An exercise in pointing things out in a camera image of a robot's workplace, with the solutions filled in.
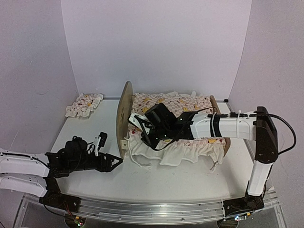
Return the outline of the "wooden pet bed frame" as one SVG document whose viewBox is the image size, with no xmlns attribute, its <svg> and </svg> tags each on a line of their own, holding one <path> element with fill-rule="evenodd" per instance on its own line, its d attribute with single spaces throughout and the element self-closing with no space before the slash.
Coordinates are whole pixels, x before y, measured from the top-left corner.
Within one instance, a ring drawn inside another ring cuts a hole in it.
<svg viewBox="0 0 304 228">
<path fill-rule="evenodd" d="M 123 144 L 128 133 L 128 118 L 131 114 L 133 104 L 133 86 L 131 81 L 127 81 L 124 85 L 122 95 L 119 100 L 116 115 L 116 138 L 120 157 L 124 159 L 125 153 L 128 151 L 127 143 Z"/>
</svg>

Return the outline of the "duck print bed cushion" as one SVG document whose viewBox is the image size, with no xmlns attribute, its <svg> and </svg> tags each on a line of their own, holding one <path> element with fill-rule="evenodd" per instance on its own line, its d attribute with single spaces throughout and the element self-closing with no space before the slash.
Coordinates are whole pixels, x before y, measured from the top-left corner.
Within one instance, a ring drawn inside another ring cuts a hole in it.
<svg viewBox="0 0 304 228">
<path fill-rule="evenodd" d="M 179 94 L 178 92 L 147 94 L 136 93 L 133 98 L 132 112 L 136 114 L 145 114 L 153 105 L 163 103 L 179 116 L 182 112 L 202 110 L 205 114 L 212 114 L 218 111 L 218 105 L 214 96 L 200 96 L 192 92 L 191 95 Z M 131 160 L 140 167 L 150 168 L 150 164 L 141 164 L 138 162 L 138 156 L 146 159 L 159 160 L 160 165 L 179 166 L 182 161 L 196 163 L 200 156 L 210 157 L 213 165 L 210 170 L 214 171 L 220 165 L 226 156 L 231 142 L 229 138 L 200 138 L 196 140 L 179 140 L 169 144 L 170 140 L 160 141 L 155 151 L 148 147 L 142 140 L 141 134 L 131 131 L 131 125 L 128 126 L 128 135 L 125 138 Z"/>
</svg>

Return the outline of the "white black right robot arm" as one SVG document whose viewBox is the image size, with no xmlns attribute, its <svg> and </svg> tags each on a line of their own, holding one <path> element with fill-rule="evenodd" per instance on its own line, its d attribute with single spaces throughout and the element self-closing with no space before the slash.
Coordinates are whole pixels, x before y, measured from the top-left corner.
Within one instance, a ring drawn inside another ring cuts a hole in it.
<svg viewBox="0 0 304 228">
<path fill-rule="evenodd" d="M 266 136 L 258 142 L 231 139 L 231 147 L 215 173 L 207 171 L 201 162 L 191 165 L 184 161 L 172 175 L 168 167 L 152 168 L 137 186 L 136 200 L 148 204 L 151 213 L 168 219 L 180 214 L 183 222 L 190 219 L 211 220 L 241 217 L 261 211 L 271 203 L 280 206 L 273 190 L 266 199 L 246 192 L 250 173 L 261 178 L 255 167 L 264 168 L 256 158 L 272 157 L 272 144 Z"/>
</svg>

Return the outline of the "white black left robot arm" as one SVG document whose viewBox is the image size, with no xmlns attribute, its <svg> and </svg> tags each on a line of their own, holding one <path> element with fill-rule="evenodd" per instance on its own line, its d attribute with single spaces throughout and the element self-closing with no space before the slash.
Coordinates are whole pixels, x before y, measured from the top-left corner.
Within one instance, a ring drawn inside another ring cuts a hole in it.
<svg viewBox="0 0 304 228">
<path fill-rule="evenodd" d="M 91 143 L 74 136 L 58 152 L 44 154 L 0 151 L 0 187 L 39 198 L 45 206 L 77 212 L 81 199 L 61 192 L 57 180 L 76 171 L 111 172 L 123 159 L 100 152 L 107 139 L 100 134 Z"/>
</svg>

